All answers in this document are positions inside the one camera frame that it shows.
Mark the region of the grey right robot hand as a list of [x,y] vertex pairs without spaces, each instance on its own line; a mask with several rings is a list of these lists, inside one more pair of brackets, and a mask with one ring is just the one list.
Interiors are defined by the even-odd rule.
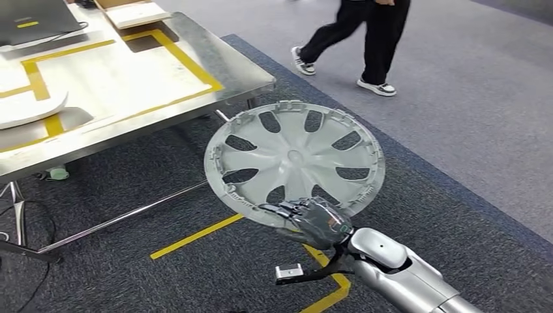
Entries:
[[290,227],[276,229],[279,235],[318,250],[329,250],[342,244],[354,233],[349,217],[318,196],[265,203],[258,208],[280,216],[291,224]]

